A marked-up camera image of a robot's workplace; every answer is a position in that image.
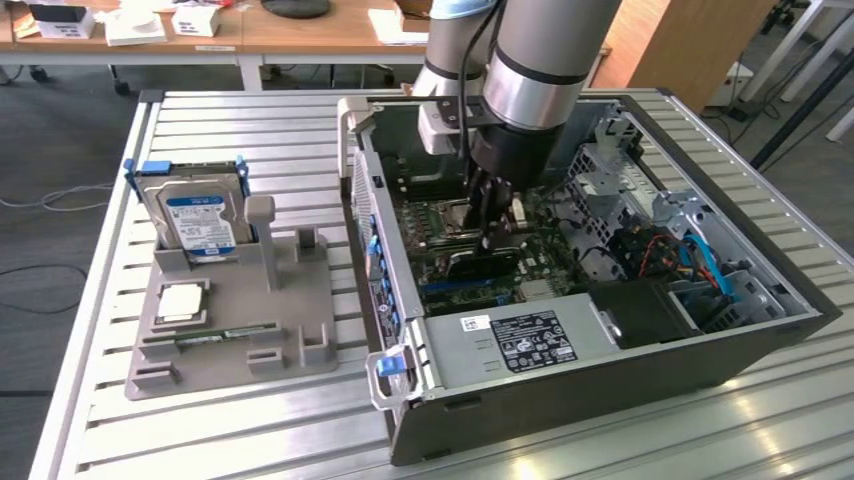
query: desk leg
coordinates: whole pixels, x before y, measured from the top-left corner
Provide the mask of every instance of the desk leg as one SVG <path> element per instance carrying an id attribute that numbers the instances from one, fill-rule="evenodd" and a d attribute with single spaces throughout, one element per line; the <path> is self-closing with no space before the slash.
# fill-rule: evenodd
<path id="1" fill-rule="evenodd" d="M 830 130 L 830 132 L 828 133 L 828 140 L 830 140 L 832 142 L 838 142 L 842 138 L 842 135 L 845 135 L 845 132 L 848 132 L 852 127 L 854 127 L 854 108 L 849 111 L 848 115 L 842 118 L 842 120 L 840 120 L 837 126 L 833 127 L 833 130 Z"/>
<path id="2" fill-rule="evenodd" d="M 818 72 L 818 69 L 830 58 L 830 55 L 837 50 L 837 47 L 852 36 L 853 32 L 854 15 L 852 15 L 845 23 L 840 25 L 840 28 L 828 39 L 825 46 L 810 60 L 810 63 L 806 64 L 806 67 L 804 67 L 804 70 L 801 71 L 796 79 L 792 81 L 789 88 L 780 97 L 784 102 L 792 102 L 792 100 L 796 98 L 796 95 L 798 95 L 798 92 L 806 85 L 806 82 L 810 81 L 810 78 L 813 78 L 813 75 L 816 75 L 816 72 Z"/>
<path id="3" fill-rule="evenodd" d="M 247 92 L 262 92 L 262 70 L 265 64 L 262 55 L 239 55 L 238 65 L 241 66 L 241 76 L 243 77 L 243 90 Z"/>
<path id="4" fill-rule="evenodd" d="M 784 58 L 786 58 L 786 55 L 789 55 L 792 47 L 796 46 L 796 43 L 801 39 L 801 35 L 804 35 L 804 32 L 813 23 L 813 20 L 816 20 L 816 17 L 822 11 L 822 8 L 825 8 L 825 0 L 813 0 L 810 8 L 806 9 L 801 20 L 798 20 L 796 26 L 792 27 L 789 35 L 786 35 L 786 38 L 784 38 L 784 41 L 780 44 L 780 47 L 777 47 L 777 50 L 774 50 L 769 61 L 765 62 L 760 73 L 757 73 L 756 77 L 753 77 L 753 81 L 748 84 L 748 87 L 745 87 L 742 93 L 738 95 L 738 98 L 741 98 L 745 102 L 749 102 L 753 99 L 754 95 L 762 88 L 762 85 L 765 85 L 765 82 L 768 82 L 769 77 L 774 73 L 774 70 L 777 70 L 777 67 L 780 67 L 780 64 L 784 61 Z"/>

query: white box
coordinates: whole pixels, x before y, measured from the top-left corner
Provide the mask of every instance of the white box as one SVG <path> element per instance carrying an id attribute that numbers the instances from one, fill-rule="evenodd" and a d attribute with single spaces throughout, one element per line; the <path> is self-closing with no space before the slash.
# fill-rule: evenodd
<path id="1" fill-rule="evenodd" d="M 730 71 L 726 74 L 724 84 L 718 87 L 714 97 L 706 104 L 708 107 L 726 107 L 734 98 L 738 98 L 738 94 L 753 80 L 753 71 L 738 62 L 730 67 Z"/>
<path id="2" fill-rule="evenodd" d="M 169 40 L 161 15 L 134 10 L 115 10 L 107 14 L 104 22 L 107 45 L 142 45 L 163 43 Z"/>
<path id="3" fill-rule="evenodd" d="M 173 15 L 173 28 L 178 35 L 213 37 L 219 28 L 219 8 L 179 7 Z"/>
<path id="4" fill-rule="evenodd" d="M 95 15 L 92 9 L 87 8 L 83 19 L 76 23 L 36 21 L 36 25 L 44 38 L 91 38 L 95 30 Z"/>

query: blue cable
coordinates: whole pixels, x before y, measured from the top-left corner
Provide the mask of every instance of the blue cable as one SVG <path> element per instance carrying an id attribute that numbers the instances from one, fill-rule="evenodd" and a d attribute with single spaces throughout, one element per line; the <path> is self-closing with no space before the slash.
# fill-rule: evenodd
<path id="1" fill-rule="evenodd" d="M 721 270 L 718 269 L 718 262 L 716 262 L 716 256 L 712 253 L 712 247 L 706 243 L 706 241 L 700 238 L 697 235 L 686 235 L 684 240 L 693 242 L 698 247 L 701 252 L 704 252 L 704 258 L 706 259 L 706 265 L 709 266 L 709 271 L 712 272 L 712 276 L 716 277 L 716 281 L 718 282 L 718 286 L 721 287 L 721 292 L 725 295 L 733 295 L 733 285 L 730 285 L 730 281 L 724 278 L 724 274 L 721 274 Z"/>

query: gray plastic holder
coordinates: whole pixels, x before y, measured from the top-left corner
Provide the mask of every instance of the gray plastic holder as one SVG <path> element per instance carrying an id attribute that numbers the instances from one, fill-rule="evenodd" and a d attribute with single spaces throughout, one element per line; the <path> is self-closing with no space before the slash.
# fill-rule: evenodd
<path id="1" fill-rule="evenodd" d="M 273 238 L 271 197 L 250 197 L 258 242 L 227 261 L 191 264 L 158 250 L 126 395 L 131 400 L 325 373 L 338 368 L 326 239 L 317 229 Z M 198 312 L 165 321 L 163 292 L 202 288 Z"/>

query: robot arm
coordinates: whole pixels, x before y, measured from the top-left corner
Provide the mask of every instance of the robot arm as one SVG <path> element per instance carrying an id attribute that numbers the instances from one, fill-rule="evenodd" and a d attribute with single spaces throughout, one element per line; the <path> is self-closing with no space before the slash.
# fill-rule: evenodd
<path id="1" fill-rule="evenodd" d="M 485 251 L 494 248 L 515 193 L 533 186 L 544 171 L 620 4 L 621 0 L 497 0 L 493 6 L 505 12 L 495 27 L 498 42 L 482 104 L 497 121 L 478 126 L 466 158 L 466 226 L 481 228 Z M 466 22 L 474 22 L 474 16 Z M 455 45 L 451 50 L 459 51 L 459 44 L 474 35 L 462 23 L 451 30 L 441 22 L 431 25 L 426 70 L 441 57 L 441 45 Z M 446 36 L 451 31 L 454 40 Z M 487 37 L 485 32 L 473 53 L 486 48 Z M 463 58 L 457 59 L 462 67 Z M 473 72 L 479 73 L 477 67 L 475 63 Z"/>
<path id="2" fill-rule="evenodd" d="M 466 48 L 475 31 L 483 24 L 495 0 L 445 0 L 434 2 L 430 12 L 430 43 L 427 56 L 413 94 L 418 97 L 458 94 L 459 73 L 466 56 Z M 491 21 L 485 35 L 467 58 L 467 91 L 479 94 L 489 62 L 489 42 L 493 38 Z"/>

